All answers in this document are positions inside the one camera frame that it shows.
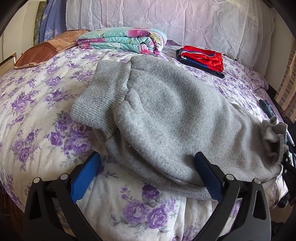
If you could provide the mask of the folded floral teal blanket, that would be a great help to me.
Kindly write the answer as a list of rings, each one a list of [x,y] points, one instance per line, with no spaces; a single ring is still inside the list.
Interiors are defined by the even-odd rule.
[[[166,43],[164,32],[139,27],[102,28],[77,38],[82,49],[115,49],[149,55],[159,55]]]

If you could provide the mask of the beige checked curtain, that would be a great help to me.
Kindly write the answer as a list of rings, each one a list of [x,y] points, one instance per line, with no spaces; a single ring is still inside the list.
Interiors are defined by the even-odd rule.
[[[296,69],[296,59],[295,59],[295,39],[290,49],[290,55],[288,58],[288,64],[281,82],[281,85],[276,93],[275,100],[284,111],[285,115],[290,119],[291,122],[295,122],[295,69]]]

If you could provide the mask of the blue denim jeans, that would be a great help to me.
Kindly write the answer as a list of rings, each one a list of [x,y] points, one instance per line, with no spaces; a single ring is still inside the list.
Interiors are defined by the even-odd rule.
[[[268,118],[272,118],[273,116],[276,116],[272,106],[267,101],[260,99],[259,105],[261,109],[264,111],[264,113],[268,116]]]

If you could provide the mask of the brown quilted pillow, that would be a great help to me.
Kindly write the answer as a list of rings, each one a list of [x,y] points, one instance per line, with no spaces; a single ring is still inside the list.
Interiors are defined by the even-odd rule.
[[[77,46],[77,38],[88,30],[70,30],[28,49],[14,64],[14,69],[25,69],[44,64],[55,55]]]

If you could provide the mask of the purple floral pillowcase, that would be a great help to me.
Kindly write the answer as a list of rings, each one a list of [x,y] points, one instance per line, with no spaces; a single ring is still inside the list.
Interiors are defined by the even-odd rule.
[[[251,86],[253,91],[263,88],[264,90],[268,90],[268,83],[258,72],[256,72],[253,68],[243,67],[243,71],[247,76],[247,82]]]

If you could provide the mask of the purple floral bedspread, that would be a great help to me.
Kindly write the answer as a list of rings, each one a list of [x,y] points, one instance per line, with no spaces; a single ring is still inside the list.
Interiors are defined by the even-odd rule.
[[[34,178],[54,180],[97,151],[102,166],[77,204],[104,240],[192,240],[202,229],[216,201],[145,183],[109,157],[92,128],[71,116],[99,61],[127,62],[136,55],[142,54],[74,47],[40,66],[12,69],[1,77],[1,184],[20,210]],[[239,62],[224,57],[225,77],[218,78],[181,64],[172,46],[149,57],[178,65],[260,121],[270,120],[259,106],[266,90],[251,89]],[[287,193],[282,173],[264,190],[269,207],[275,207]]]

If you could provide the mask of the folded red shorts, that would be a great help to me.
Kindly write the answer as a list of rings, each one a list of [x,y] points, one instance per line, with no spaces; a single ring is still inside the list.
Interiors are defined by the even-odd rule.
[[[223,56],[220,52],[185,46],[181,49],[181,58],[213,71],[224,71]]]

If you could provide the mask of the white lace covered bedding pile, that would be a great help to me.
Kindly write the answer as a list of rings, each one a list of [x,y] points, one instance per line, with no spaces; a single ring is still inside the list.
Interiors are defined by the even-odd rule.
[[[67,1],[66,27],[148,27],[180,46],[221,52],[264,74],[274,11],[263,1]]]

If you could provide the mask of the grey sweatpants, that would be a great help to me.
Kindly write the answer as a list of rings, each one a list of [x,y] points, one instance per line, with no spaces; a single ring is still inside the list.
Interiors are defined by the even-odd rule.
[[[282,173],[287,127],[259,120],[178,65],[136,55],[101,60],[74,101],[72,118],[90,128],[109,157],[140,180],[209,200],[194,156],[268,188]]]

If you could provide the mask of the folded dark clothes stack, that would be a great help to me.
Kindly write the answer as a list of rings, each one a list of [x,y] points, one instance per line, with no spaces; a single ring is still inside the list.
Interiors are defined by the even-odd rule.
[[[200,69],[219,78],[224,78],[222,53],[213,50],[185,46],[176,51],[177,60],[187,66]]]

